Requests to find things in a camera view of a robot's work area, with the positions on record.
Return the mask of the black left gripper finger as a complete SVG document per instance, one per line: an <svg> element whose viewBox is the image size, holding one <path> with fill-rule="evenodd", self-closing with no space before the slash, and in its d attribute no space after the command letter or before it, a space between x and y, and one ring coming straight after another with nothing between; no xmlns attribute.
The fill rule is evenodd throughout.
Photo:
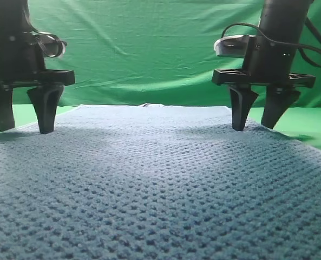
<svg viewBox="0 0 321 260"><path fill-rule="evenodd" d="M12 96L12 90L5 90L0 85L0 132L13 129L15 127Z"/></svg>
<svg viewBox="0 0 321 260"><path fill-rule="evenodd" d="M63 90L64 86L62 84L47 84L27 91L36 113L41 134L48 134L54 131L56 111Z"/></svg>

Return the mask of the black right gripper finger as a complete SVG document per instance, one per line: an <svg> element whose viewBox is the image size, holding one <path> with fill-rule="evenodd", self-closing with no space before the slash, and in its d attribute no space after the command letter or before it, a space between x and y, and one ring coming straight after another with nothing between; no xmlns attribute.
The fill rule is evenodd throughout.
<svg viewBox="0 0 321 260"><path fill-rule="evenodd" d="M300 97L300 92L294 88L266 88L266 100L261 124L273 129L282 115Z"/></svg>
<svg viewBox="0 0 321 260"><path fill-rule="evenodd" d="M229 86L232 128L236 131L243 131L249 111L258 97L249 84L232 84Z"/></svg>

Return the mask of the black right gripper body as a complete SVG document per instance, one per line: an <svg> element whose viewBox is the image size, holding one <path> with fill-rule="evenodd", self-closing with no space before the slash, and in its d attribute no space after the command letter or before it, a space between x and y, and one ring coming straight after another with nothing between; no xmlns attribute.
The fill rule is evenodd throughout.
<svg viewBox="0 0 321 260"><path fill-rule="evenodd" d="M218 86L260 85L277 88L301 86L312 88L316 77L309 74L292 73L294 50L266 43L261 36L250 35L243 65L238 69L215 69L212 82Z"/></svg>

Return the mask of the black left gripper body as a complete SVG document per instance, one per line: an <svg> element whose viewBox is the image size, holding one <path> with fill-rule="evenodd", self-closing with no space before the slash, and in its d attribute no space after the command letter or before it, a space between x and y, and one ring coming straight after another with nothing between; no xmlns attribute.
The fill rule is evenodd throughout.
<svg viewBox="0 0 321 260"><path fill-rule="evenodd" d="M35 35L0 34L0 85L9 88L75 83L72 70L47 69Z"/></svg>

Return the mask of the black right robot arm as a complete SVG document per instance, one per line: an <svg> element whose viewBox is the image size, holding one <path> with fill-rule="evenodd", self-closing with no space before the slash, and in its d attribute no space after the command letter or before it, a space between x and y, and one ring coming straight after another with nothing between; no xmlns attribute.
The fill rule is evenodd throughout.
<svg viewBox="0 0 321 260"><path fill-rule="evenodd" d="M291 67L310 1L30 1L36 28L58 38L50 69L70 69L64 105L232 107L242 131L267 88L262 123L273 128L312 76ZM67 46L63 51L54 47Z"/></svg>

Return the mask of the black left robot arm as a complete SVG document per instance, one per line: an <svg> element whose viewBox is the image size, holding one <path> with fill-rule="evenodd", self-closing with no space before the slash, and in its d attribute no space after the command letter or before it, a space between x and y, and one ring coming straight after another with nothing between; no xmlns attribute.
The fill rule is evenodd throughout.
<svg viewBox="0 0 321 260"><path fill-rule="evenodd" d="M72 70L48 69L45 58L57 58L67 43L39 31L30 22L27 1L0 1L0 132L14 128L13 90L27 87L40 133L54 130L65 86L75 83Z"/></svg>

